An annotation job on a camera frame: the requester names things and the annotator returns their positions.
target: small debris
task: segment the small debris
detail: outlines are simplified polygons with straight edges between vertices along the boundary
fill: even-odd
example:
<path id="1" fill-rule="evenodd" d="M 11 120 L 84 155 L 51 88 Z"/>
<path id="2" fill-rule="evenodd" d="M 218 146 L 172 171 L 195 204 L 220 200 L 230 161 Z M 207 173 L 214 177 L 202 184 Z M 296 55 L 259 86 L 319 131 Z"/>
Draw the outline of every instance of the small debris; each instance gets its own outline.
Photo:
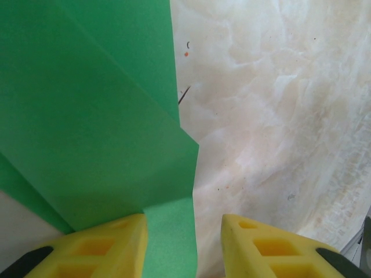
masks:
<path id="1" fill-rule="evenodd" d="M 288 201 L 291 200 L 291 199 L 294 199 L 295 196 L 296 196 L 296 195 L 294 195 L 294 194 L 290 194 L 290 195 L 288 196 Z"/>
<path id="2" fill-rule="evenodd" d="M 190 87 L 191 86 L 189 86 L 188 88 L 187 88 L 187 90 L 185 90 L 185 92 L 184 92 L 184 94 L 182 95 L 182 97 L 179 99 L 179 101 L 178 101 L 178 105 L 181 103 L 181 101 L 183 100 L 183 98 L 186 96 L 186 94 L 187 94 L 187 92 L 188 92 L 188 90 L 190 89 Z"/>

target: white surface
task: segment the white surface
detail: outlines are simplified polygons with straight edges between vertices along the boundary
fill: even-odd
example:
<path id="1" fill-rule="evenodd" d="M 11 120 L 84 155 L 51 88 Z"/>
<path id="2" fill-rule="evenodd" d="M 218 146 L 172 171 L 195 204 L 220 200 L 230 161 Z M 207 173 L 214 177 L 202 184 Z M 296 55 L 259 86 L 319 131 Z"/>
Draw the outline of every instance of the white surface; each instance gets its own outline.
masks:
<path id="1" fill-rule="evenodd" d="M 223 274 L 224 213 L 341 250 L 371 204 L 370 1 L 170 2 L 200 276 Z"/>
<path id="2" fill-rule="evenodd" d="M 0 191 L 0 272 L 37 245 L 61 235 Z"/>

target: yellow plastic piece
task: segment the yellow plastic piece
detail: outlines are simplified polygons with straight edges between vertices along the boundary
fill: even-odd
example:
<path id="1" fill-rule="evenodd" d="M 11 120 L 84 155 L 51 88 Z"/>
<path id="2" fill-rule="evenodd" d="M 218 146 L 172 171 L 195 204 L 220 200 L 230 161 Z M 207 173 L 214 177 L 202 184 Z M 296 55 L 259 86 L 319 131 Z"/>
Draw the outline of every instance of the yellow plastic piece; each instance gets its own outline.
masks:
<path id="1" fill-rule="evenodd" d="M 227 278 L 344 278 L 317 252 L 331 246 L 226 214 L 221 241 Z"/>
<path id="2" fill-rule="evenodd" d="M 75 232 L 43 244 L 54 250 L 26 278 L 140 278 L 147 241 L 144 214 Z"/>

